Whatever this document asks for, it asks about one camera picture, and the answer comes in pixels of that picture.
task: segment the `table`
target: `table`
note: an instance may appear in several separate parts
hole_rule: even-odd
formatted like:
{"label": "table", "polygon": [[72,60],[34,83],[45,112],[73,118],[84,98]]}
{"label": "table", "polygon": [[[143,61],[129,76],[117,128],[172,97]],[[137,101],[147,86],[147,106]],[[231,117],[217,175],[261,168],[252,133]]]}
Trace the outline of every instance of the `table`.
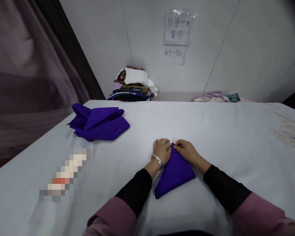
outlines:
{"label": "table", "polygon": [[[212,164],[295,220],[295,110],[282,104],[88,101],[119,107],[130,128],[115,141],[87,142],[66,124],[71,114],[0,169],[0,235],[82,235],[88,218],[150,160],[155,139],[191,141]],[[40,201],[71,148],[91,159],[60,201]],[[196,179],[155,199],[135,235],[188,229],[230,235],[232,221],[195,170]]]}

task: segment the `white towel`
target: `white towel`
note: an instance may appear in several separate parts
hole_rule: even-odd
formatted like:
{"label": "white towel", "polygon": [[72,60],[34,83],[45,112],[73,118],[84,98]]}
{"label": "white towel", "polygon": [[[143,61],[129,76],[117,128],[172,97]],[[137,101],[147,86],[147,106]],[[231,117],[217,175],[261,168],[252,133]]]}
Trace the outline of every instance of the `white towel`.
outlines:
{"label": "white towel", "polygon": [[155,87],[154,83],[150,79],[148,79],[148,74],[145,71],[131,69],[127,67],[125,68],[125,70],[125,84],[143,84],[154,92],[154,96],[157,96],[158,89]]}

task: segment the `gray curtain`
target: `gray curtain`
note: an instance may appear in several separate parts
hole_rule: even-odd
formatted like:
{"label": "gray curtain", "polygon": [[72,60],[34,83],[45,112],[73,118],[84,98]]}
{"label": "gray curtain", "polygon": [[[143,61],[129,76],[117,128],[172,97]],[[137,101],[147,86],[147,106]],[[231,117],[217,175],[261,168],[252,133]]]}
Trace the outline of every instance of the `gray curtain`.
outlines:
{"label": "gray curtain", "polygon": [[0,0],[0,159],[20,153],[87,100],[35,3]]}

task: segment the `paper sign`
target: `paper sign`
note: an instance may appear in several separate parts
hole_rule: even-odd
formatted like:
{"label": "paper sign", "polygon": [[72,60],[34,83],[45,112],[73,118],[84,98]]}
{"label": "paper sign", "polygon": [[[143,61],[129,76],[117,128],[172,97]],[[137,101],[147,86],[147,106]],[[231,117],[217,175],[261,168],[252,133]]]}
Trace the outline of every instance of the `paper sign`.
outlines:
{"label": "paper sign", "polygon": [[167,11],[164,44],[188,45],[194,15],[182,11]]}
{"label": "paper sign", "polygon": [[185,65],[185,46],[164,45],[164,65]]}

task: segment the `pile of purple napkins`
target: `pile of purple napkins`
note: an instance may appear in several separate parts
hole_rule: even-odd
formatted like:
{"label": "pile of purple napkins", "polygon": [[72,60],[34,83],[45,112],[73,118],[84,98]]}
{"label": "pile of purple napkins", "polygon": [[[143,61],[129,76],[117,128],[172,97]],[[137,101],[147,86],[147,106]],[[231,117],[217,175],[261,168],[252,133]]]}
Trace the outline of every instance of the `pile of purple napkins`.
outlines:
{"label": "pile of purple napkins", "polygon": [[76,117],[68,124],[78,137],[91,142],[94,139],[115,140],[129,127],[119,108],[87,108],[79,103],[72,105]]}
{"label": "pile of purple napkins", "polygon": [[169,191],[194,179],[196,175],[190,164],[177,152],[171,149],[170,159],[164,167],[164,171],[155,188],[155,198],[159,199]]}

